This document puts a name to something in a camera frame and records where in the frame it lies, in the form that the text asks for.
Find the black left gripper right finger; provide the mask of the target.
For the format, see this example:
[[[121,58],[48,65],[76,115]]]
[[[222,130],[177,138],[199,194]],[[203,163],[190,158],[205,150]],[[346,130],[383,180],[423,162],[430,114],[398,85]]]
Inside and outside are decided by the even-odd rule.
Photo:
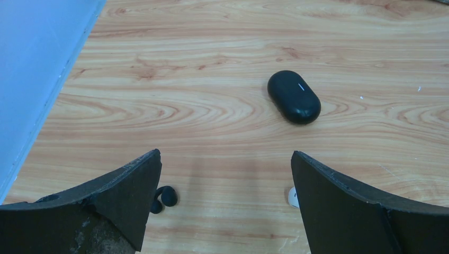
[[[312,253],[448,253],[448,208],[403,198],[295,151],[292,176]]]

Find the black earbud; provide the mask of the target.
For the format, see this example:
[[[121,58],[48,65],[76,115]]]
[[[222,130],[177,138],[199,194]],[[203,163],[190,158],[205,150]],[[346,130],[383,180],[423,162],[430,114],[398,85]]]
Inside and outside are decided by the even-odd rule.
[[[165,206],[173,207],[178,203],[178,195],[171,186],[163,186],[156,190],[150,212],[159,214]]]

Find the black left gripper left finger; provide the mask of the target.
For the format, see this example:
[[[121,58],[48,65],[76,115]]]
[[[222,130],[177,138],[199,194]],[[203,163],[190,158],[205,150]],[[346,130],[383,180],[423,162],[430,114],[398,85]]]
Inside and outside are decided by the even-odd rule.
[[[88,182],[1,206],[1,253],[135,253],[159,183],[160,151]]]

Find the black earbuds charging case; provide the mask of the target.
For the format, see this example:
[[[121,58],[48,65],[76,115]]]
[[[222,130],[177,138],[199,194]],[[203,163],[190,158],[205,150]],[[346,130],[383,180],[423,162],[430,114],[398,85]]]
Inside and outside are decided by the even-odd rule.
[[[305,80],[296,72],[282,70],[273,74],[267,91],[281,114],[291,123],[306,125],[321,112],[321,102]]]

